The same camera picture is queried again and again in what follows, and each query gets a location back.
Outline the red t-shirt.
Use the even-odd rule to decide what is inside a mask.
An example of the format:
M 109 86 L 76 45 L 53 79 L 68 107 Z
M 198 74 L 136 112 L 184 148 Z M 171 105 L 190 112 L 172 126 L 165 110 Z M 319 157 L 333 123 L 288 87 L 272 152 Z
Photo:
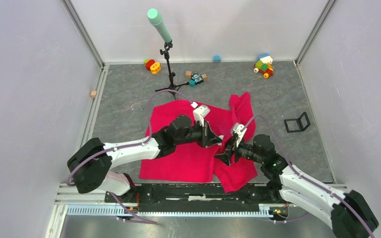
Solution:
M 211 129 L 224 140 L 231 138 L 232 127 L 236 123 L 246 124 L 253 117 L 251 95 L 245 92 L 241 96 L 231 95 L 229 109 L 209 106 L 205 117 Z M 142 160 L 140 179 L 167 180 L 183 182 L 211 182 L 216 176 L 225 192 L 237 191 L 254 179 L 258 173 L 252 161 L 239 159 L 230 166 L 214 156 L 223 152 L 224 145 L 201 148 L 196 143 L 176 147 L 173 154 L 153 160 Z

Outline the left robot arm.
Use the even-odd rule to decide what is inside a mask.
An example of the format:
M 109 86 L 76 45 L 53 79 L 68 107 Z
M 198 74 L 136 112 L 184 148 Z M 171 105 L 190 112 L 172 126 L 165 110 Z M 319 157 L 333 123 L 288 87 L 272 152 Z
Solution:
M 140 140 L 103 143 L 97 137 L 92 138 L 68 160 L 70 174 L 66 184 L 76 187 L 80 194 L 103 190 L 124 202 L 130 202 L 136 196 L 132 180 L 125 173 L 114 172 L 113 168 L 169 156 L 182 144 L 211 147 L 220 144 L 223 137 L 211 130 L 208 121 L 193 121 L 188 116 L 180 115 L 158 132 Z

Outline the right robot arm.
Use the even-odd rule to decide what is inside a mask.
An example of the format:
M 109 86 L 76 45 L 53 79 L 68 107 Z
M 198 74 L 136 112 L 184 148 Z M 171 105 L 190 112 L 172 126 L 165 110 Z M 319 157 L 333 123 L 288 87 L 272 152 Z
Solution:
M 234 135 L 215 158 L 227 166 L 246 159 L 259 163 L 269 179 L 267 197 L 301 207 L 328 225 L 337 238 L 371 238 L 379 222 L 362 194 L 345 192 L 309 176 L 277 153 L 270 137 L 256 135 L 252 144 Z

